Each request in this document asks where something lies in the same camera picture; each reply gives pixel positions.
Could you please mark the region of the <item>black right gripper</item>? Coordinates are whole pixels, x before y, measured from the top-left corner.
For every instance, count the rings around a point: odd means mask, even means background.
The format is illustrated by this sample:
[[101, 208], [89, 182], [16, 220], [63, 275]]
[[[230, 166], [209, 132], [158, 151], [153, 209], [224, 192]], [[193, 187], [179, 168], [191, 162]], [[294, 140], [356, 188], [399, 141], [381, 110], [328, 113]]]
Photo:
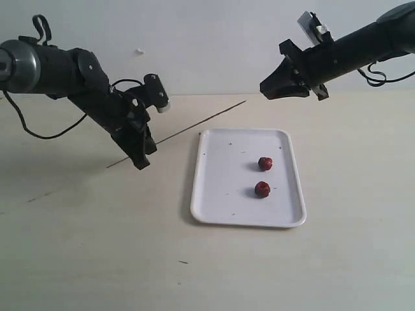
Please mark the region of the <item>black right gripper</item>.
[[267, 99], [276, 100], [306, 98], [310, 89], [318, 100], [327, 99], [329, 94], [324, 84], [333, 79], [337, 70], [337, 59], [331, 48], [331, 43], [321, 43], [306, 50], [301, 50], [291, 40], [280, 43], [279, 51], [285, 58], [260, 83], [260, 92]]

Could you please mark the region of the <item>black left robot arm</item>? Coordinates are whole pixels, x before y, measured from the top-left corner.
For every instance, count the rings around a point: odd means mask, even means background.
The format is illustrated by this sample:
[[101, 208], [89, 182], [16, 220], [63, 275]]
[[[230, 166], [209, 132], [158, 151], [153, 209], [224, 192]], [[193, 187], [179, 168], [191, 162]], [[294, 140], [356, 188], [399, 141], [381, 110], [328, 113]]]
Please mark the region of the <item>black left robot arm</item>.
[[11, 94], [42, 94], [56, 100], [67, 98], [86, 117], [106, 130], [118, 147], [142, 170], [148, 155], [157, 150], [147, 109], [163, 113], [169, 98], [158, 75], [150, 73], [126, 91], [111, 84], [97, 57], [84, 49], [59, 49], [39, 45], [21, 36], [1, 44], [1, 91]]

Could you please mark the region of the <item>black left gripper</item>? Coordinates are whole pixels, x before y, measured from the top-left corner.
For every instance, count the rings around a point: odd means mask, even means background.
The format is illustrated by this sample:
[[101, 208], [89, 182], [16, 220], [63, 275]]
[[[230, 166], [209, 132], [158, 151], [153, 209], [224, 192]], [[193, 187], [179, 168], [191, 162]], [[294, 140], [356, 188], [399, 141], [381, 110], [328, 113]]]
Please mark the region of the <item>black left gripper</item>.
[[134, 166], [143, 170], [150, 165], [146, 155], [157, 151], [147, 122], [149, 114], [143, 103], [116, 91], [87, 91], [69, 95], [68, 99], [99, 126], [104, 128]]

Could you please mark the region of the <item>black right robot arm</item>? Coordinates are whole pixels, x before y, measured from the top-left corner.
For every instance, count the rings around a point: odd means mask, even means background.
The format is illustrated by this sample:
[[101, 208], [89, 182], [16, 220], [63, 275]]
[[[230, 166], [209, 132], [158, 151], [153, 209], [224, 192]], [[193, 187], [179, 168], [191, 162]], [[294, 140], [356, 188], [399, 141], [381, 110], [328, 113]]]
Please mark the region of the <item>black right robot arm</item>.
[[414, 53], [414, 2], [399, 5], [373, 23], [336, 40], [313, 12], [304, 12], [298, 24], [313, 44], [301, 50], [291, 40], [279, 45], [284, 59], [259, 85], [269, 100], [305, 98], [314, 93], [327, 99], [326, 82], [358, 71], [372, 87], [391, 81], [384, 73], [375, 79], [372, 66]]

